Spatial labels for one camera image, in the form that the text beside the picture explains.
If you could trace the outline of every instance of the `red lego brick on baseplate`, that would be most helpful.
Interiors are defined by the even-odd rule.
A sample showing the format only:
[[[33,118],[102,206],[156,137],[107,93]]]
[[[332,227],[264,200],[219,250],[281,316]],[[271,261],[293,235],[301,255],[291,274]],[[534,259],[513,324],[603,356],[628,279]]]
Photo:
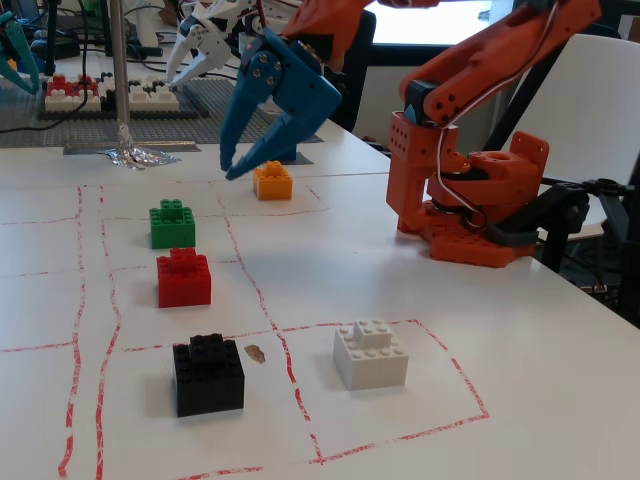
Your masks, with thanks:
[[[158,306],[187,307],[211,304],[211,273],[207,257],[194,248],[173,248],[159,257]]]

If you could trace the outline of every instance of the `black chair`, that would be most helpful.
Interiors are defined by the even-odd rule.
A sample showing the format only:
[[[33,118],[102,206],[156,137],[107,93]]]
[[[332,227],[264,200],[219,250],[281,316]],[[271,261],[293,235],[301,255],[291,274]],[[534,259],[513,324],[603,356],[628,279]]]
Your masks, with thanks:
[[[342,93],[342,103],[330,118],[349,132],[353,131],[358,119],[375,31],[376,16],[365,10],[360,18],[356,38],[344,57],[342,72],[326,75],[327,79]]]

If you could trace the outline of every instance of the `black cable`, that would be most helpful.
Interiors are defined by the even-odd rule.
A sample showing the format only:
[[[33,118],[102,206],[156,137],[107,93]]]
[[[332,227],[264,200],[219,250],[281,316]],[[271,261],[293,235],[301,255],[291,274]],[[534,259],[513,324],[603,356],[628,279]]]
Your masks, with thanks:
[[[124,12],[124,15],[129,15],[130,13],[137,12],[138,10],[144,10],[145,8],[155,8],[157,10],[164,10],[164,7],[159,7],[157,5],[143,5],[142,7],[132,8],[128,12]]]
[[[52,128],[57,127],[58,125],[60,125],[62,122],[69,120],[71,117],[73,117],[76,113],[78,113],[86,104],[87,104],[87,100],[88,100],[88,92],[87,92],[87,82],[86,82],[86,78],[87,78],[87,50],[89,47],[89,27],[87,24],[87,13],[85,12],[84,9],[84,5],[82,3],[82,0],[78,0],[78,5],[80,5],[80,10],[82,11],[82,18],[84,20],[84,48],[82,50],[82,77],[85,80],[84,81],[84,99],[82,100],[82,103],[77,106],[76,108],[74,108],[72,111],[70,111],[67,115],[65,115],[64,117],[62,117],[60,120],[55,121],[54,123],[52,123],[51,125],[48,125],[46,127],[18,127],[18,128],[9,128],[7,130],[0,130],[0,134],[3,133],[13,133],[13,132],[44,132],[47,130],[51,130]]]

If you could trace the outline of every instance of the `white wire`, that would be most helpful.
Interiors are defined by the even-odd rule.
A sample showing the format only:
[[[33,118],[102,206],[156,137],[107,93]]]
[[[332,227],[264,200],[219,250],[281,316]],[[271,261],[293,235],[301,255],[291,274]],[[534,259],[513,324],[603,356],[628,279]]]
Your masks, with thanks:
[[[484,214],[482,212],[480,212],[477,208],[475,208],[473,205],[470,205],[469,203],[467,203],[462,197],[460,197],[456,192],[454,192],[453,190],[451,190],[449,187],[447,187],[444,182],[442,181],[442,176],[441,176],[441,167],[440,167],[440,154],[442,153],[442,143],[444,141],[444,134],[447,130],[453,130],[455,128],[458,127],[445,127],[442,128],[440,130],[440,138],[438,138],[438,147],[436,150],[436,173],[437,173],[437,177],[438,177],[438,183],[440,184],[440,186],[449,194],[451,195],[453,198],[455,198],[456,200],[458,200],[462,205],[464,205],[465,207],[467,207],[469,210],[478,213],[482,216],[484,216]],[[482,228],[482,225],[474,225],[473,223],[471,223],[471,221],[466,220],[467,223],[469,225],[471,225],[474,228]]]
[[[513,80],[518,78],[520,75],[522,75],[522,73],[524,73],[529,68],[529,64],[532,61],[535,60],[535,57],[539,53],[540,48],[542,47],[544,41],[547,39],[547,37],[549,35],[549,30],[551,29],[551,27],[553,25],[553,22],[555,20],[557,9],[558,9],[558,2],[556,1],[553,4],[553,7],[551,8],[551,12],[549,13],[549,18],[547,19],[547,23],[546,23],[546,25],[544,27],[544,30],[542,31],[542,35],[540,36],[540,41],[538,42],[538,45],[536,45],[536,48],[534,50],[534,54],[533,54],[533,57],[531,58],[531,60],[528,63],[526,63],[525,65],[523,65],[522,68],[520,68],[516,73],[514,73],[513,75],[511,75],[511,76],[507,77],[506,79],[504,79],[504,80],[498,82],[497,84],[495,84],[493,87],[491,87],[485,93],[483,93],[477,99],[475,99],[473,102],[471,102],[469,105],[467,105],[462,111],[460,111],[456,115],[454,115],[447,123],[445,123],[444,125],[440,126],[440,129],[441,129],[440,130],[440,137],[438,139],[438,147],[437,147],[437,150],[436,150],[436,173],[437,173],[438,183],[443,188],[443,190],[445,190],[449,195],[451,195],[453,198],[455,198],[458,202],[460,202],[462,205],[467,207],[469,210],[471,210],[471,211],[473,211],[475,213],[478,213],[478,214],[480,214],[482,216],[484,216],[484,214],[482,212],[480,212],[473,205],[470,205],[468,202],[466,202],[456,192],[454,192],[449,187],[447,187],[444,184],[444,182],[442,181],[441,166],[440,165],[441,165],[441,155],[442,155],[442,143],[444,142],[445,132],[447,130],[450,130],[450,129],[458,128],[456,126],[452,126],[452,123],[455,122],[456,120],[458,120],[460,117],[462,117],[462,115],[467,113],[469,110],[473,109],[476,105],[478,105],[479,103],[483,102],[487,97],[489,97],[490,95],[493,95],[493,93],[496,90],[502,89],[502,87],[504,87],[505,85],[511,83]],[[482,228],[482,226],[474,225],[469,220],[466,220],[466,222],[469,225],[471,225],[472,227],[474,227],[474,228]]]

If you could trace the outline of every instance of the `drawn square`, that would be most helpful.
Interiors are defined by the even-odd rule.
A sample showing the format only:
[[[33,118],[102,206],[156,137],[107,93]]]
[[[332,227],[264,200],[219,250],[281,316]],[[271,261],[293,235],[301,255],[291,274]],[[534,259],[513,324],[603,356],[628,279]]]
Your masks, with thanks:
[[[102,187],[104,204],[100,207],[103,218],[149,218],[149,209],[160,208],[160,200],[178,199],[198,216],[221,214],[218,197],[208,183],[166,183],[114,185]]]
[[[169,254],[169,249],[151,249],[148,220],[105,220],[107,249],[111,267],[155,267],[156,258]],[[196,219],[196,252],[209,262],[237,261],[224,218]]]
[[[225,336],[269,331],[255,289],[238,263],[209,264],[211,305],[158,308],[156,267],[114,273],[122,330],[118,345],[170,345],[212,332]]]
[[[333,363],[334,327],[284,334],[325,457],[482,415],[451,357],[424,329],[414,323],[391,328],[409,353],[405,386],[354,392]]]
[[[78,268],[78,222],[0,226],[0,276]]]
[[[51,222],[78,214],[77,188],[0,191],[0,225],[7,223]]]
[[[236,342],[246,377],[244,409],[180,419],[172,349],[114,353],[103,412],[109,478],[185,478],[315,457],[279,339],[265,334]],[[246,355],[252,344],[265,354],[263,364]]]
[[[80,272],[0,277],[0,350],[70,342],[81,288]]]
[[[58,478],[74,365],[70,346],[0,354],[3,478]]]

